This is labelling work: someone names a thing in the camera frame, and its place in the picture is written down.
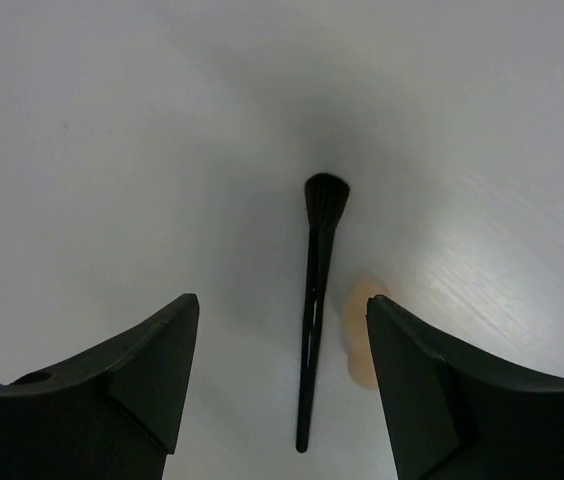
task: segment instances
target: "black makeup brush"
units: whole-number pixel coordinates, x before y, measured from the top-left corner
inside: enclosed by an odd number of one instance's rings
[[[311,177],[304,186],[309,216],[309,256],[302,319],[302,360],[295,448],[306,452],[309,446],[311,411],[322,337],[324,296],[329,277],[335,229],[344,212],[350,188],[344,180],[328,173]]]

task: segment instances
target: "brush bristles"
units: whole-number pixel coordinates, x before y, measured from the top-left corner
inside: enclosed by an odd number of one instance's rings
[[[311,228],[335,230],[350,191],[344,180],[330,173],[318,173],[307,180],[304,195]]]

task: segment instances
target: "beige makeup sponge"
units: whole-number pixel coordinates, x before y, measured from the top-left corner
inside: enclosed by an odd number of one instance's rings
[[[378,381],[366,327],[366,305],[369,298],[388,294],[382,282],[364,278],[353,287],[342,311],[342,328],[349,344],[349,373],[355,383],[372,390],[378,389]]]

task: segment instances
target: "white surface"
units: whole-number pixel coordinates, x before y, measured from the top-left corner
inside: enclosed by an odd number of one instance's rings
[[[353,196],[299,456],[302,183],[323,169]],[[395,478],[339,341],[364,271],[564,376],[563,1],[0,0],[0,381],[193,291],[165,478]]]

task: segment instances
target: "brush handle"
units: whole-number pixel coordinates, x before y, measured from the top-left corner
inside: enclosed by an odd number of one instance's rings
[[[309,233],[309,259],[307,261],[307,287],[302,321],[302,364],[300,366],[300,395],[296,450],[306,452],[309,446],[311,414],[317,377],[324,298],[329,276],[331,251],[335,232],[311,229]]]

